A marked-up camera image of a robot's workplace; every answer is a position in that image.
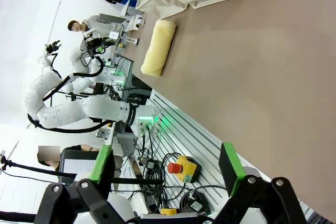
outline person's arm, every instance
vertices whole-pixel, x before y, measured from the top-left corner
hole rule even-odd
[[[86,152],[89,152],[89,151],[98,152],[98,151],[100,151],[98,148],[93,148],[93,147],[91,147],[90,145],[87,145],[87,144],[81,144],[80,147],[81,147],[82,151],[86,151]]]

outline green light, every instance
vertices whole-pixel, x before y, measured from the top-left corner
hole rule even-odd
[[[139,120],[153,120],[153,117],[151,117],[151,116],[140,116]]]

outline blue pants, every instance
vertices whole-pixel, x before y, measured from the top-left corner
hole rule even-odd
[[[121,2],[120,2],[120,4],[123,4],[123,5],[125,5],[126,3],[127,3],[127,1],[128,0],[122,0]],[[130,6],[132,6],[132,7],[135,7],[136,5],[137,5],[137,0],[129,0],[130,1]]]

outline red button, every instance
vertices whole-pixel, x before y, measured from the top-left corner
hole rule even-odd
[[[182,165],[176,163],[169,163],[167,170],[169,173],[180,173],[182,171]]]

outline desk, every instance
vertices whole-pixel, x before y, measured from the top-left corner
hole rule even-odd
[[[303,202],[336,221],[336,4],[229,0],[169,17],[161,77],[140,73],[156,17],[131,37],[133,74]]]

